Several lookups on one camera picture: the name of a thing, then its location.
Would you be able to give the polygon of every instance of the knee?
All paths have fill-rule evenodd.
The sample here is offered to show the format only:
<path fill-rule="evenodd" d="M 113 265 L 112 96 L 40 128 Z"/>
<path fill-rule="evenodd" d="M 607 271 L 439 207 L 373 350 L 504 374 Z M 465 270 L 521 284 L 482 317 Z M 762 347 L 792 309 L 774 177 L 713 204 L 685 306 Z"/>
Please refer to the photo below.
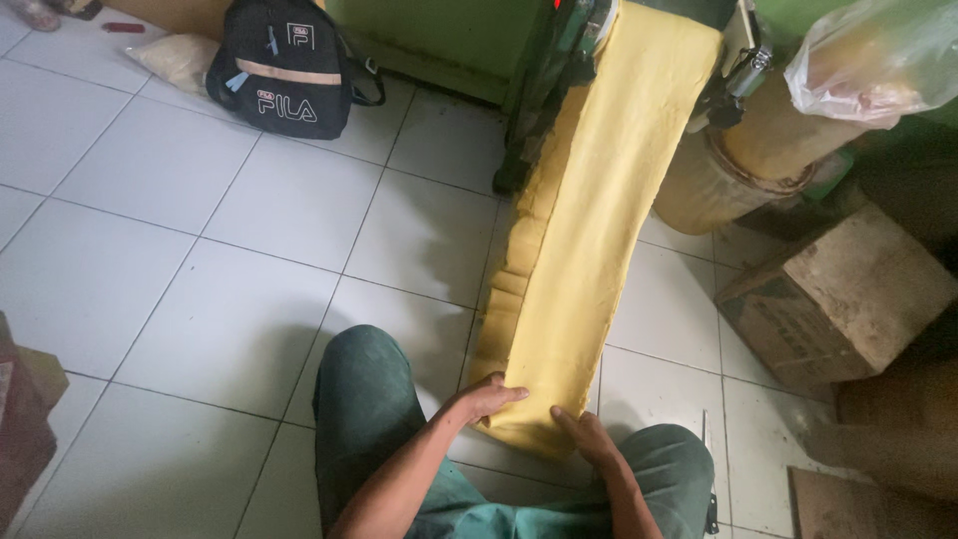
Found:
<path fill-rule="evenodd" d="M 323 352 L 320 369 L 358 367 L 357 363 L 376 362 L 390 357 L 399 345 L 385 331 L 369 324 L 353 326 L 330 340 Z"/>
<path fill-rule="evenodd" d="M 712 454 L 695 433 L 681 425 L 653 425 L 636 431 L 623 442 L 622 452 L 639 456 L 663 454 L 695 479 L 711 483 L 715 477 Z"/>

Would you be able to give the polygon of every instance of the black backpack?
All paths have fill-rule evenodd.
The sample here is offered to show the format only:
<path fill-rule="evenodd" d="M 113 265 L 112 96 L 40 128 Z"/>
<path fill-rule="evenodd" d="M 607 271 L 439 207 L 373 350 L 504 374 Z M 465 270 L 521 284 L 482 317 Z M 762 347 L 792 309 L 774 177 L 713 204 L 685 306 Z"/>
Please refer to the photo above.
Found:
<path fill-rule="evenodd" d="M 386 102 L 372 59 L 351 55 L 330 16 L 311 0 L 234 0 L 206 75 L 214 101 L 255 128 L 299 138 L 338 138 L 350 104 Z M 371 74 L 379 99 L 353 85 Z"/>

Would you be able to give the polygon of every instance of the person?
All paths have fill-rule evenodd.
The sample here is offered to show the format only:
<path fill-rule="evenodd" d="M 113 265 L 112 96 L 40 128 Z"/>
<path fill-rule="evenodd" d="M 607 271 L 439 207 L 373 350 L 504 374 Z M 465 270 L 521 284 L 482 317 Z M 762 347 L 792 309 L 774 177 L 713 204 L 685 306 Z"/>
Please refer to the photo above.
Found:
<path fill-rule="evenodd" d="M 386 332 L 350 328 L 326 348 L 313 397 L 316 479 L 327 539 L 700 539 L 714 464 L 698 437 L 655 425 L 612 443 L 592 413 L 556 421 L 602 480 L 538 506 L 487 501 L 445 456 L 466 425 L 524 399 L 492 373 L 425 420 L 409 362 Z"/>

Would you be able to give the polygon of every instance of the bucket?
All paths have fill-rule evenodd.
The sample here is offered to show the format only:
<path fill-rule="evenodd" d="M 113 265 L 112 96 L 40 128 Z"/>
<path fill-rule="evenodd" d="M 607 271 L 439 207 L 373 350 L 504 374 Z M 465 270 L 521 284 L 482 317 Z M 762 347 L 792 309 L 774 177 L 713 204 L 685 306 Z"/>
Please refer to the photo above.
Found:
<path fill-rule="evenodd" d="M 705 234 L 766 202 L 800 192 L 811 180 L 814 167 L 807 166 L 797 176 L 764 180 L 728 156 L 721 131 L 686 133 L 652 207 L 675 230 Z"/>

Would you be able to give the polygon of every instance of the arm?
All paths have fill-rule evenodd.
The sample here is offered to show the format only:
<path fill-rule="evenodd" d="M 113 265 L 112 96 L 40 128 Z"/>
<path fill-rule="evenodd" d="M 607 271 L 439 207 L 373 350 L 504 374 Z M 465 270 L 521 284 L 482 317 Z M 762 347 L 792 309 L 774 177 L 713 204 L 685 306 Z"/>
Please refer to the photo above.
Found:
<path fill-rule="evenodd" d="M 330 539 L 405 535 L 456 434 L 502 405 L 529 396 L 525 387 L 507 388 L 504 380 L 501 372 L 493 372 L 449 399 L 363 483 L 343 509 Z"/>
<path fill-rule="evenodd" d="M 576 420 L 558 406 L 553 406 L 551 413 L 605 481 L 612 510 L 612 536 L 615 539 L 663 539 L 635 474 L 608 437 L 599 417 L 587 411 Z"/>

